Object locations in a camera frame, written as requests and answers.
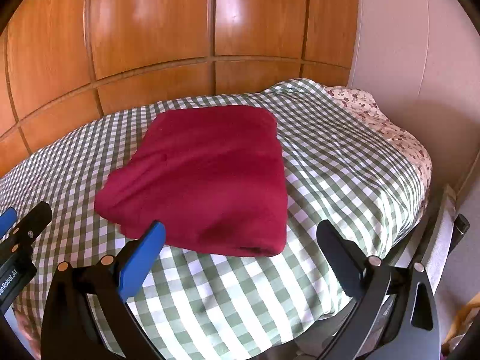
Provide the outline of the floral bed sheet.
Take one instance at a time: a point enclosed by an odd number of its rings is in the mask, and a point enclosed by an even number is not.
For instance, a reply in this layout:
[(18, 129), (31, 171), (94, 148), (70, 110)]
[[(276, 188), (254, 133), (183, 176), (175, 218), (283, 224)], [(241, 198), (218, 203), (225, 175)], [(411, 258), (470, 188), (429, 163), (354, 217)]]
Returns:
[(361, 123), (390, 142), (413, 165), (422, 183), (422, 196), (431, 186), (432, 161), (426, 148), (414, 135), (394, 124), (379, 108), (372, 94), (344, 86), (326, 87), (333, 100)]

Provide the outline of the green checkered bedspread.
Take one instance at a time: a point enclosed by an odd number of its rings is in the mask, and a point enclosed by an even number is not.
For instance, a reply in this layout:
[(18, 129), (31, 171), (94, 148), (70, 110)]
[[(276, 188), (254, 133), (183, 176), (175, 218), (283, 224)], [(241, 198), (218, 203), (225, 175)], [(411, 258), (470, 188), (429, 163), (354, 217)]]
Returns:
[(25, 215), (47, 202), (53, 219), (34, 244), (37, 274), (13, 305), (37, 341), (55, 268), (97, 262), (126, 239), (94, 211), (107, 174), (134, 154), (158, 114), (263, 107), (278, 122), (286, 164), (286, 247), (272, 258), (199, 254), (166, 246), (128, 301), (166, 359), (250, 359), (292, 341), (349, 301), (316, 241), (328, 219), (365, 254), (383, 257), (418, 223), (427, 197), (413, 165), (309, 79), (256, 94), (184, 97), (120, 111), (38, 150), (1, 179), (1, 207)]

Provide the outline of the wooden wardrobe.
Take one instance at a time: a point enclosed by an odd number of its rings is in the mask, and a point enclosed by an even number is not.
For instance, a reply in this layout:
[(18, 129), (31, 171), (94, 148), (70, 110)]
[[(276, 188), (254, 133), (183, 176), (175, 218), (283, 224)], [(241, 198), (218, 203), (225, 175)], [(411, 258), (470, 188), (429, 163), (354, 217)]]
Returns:
[(1, 172), (111, 113), (346, 85), (359, 0), (1, 0)]

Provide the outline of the dark red sweater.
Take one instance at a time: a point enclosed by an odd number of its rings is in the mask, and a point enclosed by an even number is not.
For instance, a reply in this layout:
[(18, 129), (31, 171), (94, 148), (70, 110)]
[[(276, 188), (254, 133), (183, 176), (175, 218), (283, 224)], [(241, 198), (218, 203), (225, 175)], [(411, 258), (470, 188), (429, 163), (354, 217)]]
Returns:
[(128, 238), (158, 221), (170, 246), (277, 255), (287, 243), (287, 182), (276, 118), (253, 106), (162, 112), (94, 208)]

